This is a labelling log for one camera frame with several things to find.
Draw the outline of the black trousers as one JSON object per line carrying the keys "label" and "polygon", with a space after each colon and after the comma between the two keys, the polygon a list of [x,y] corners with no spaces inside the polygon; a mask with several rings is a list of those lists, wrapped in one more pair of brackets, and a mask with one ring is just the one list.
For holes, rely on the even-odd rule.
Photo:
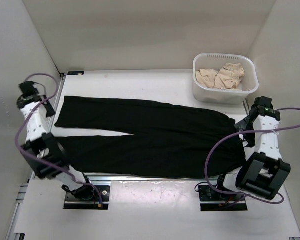
{"label": "black trousers", "polygon": [[203,108],[66,96],[55,126],[116,132],[115,136],[59,137],[77,171],[199,179],[246,163],[235,123],[223,113]]}

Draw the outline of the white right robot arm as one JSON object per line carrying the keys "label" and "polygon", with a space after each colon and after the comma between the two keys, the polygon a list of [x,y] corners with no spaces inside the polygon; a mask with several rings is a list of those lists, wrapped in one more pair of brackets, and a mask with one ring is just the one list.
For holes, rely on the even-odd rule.
{"label": "white right robot arm", "polygon": [[291,172],[291,165],[283,162],[279,150],[278,135],[281,115],[272,105],[272,99],[261,96],[246,118],[235,124],[237,132],[269,130],[267,133],[244,133],[247,147],[254,153],[243,167],[218,178],[214,193],[220,200],[228,199],[233,192],[252,194],[265,200],[273,200]]}

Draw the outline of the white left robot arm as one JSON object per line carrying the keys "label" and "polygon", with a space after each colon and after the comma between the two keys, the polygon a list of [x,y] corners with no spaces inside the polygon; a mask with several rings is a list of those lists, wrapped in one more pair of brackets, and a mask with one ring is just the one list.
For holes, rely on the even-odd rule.
{"label": "white left robot arm", "polygon": [[97,194],[94,186],[82,172],[66,162],[66,150],[49,132],[47,119],[55,114],[49,101],[34,111],[26,124],[26,140],[21,146],[21,154],[39,179],[60,181],[65,192],[78,200],[90,201]]}

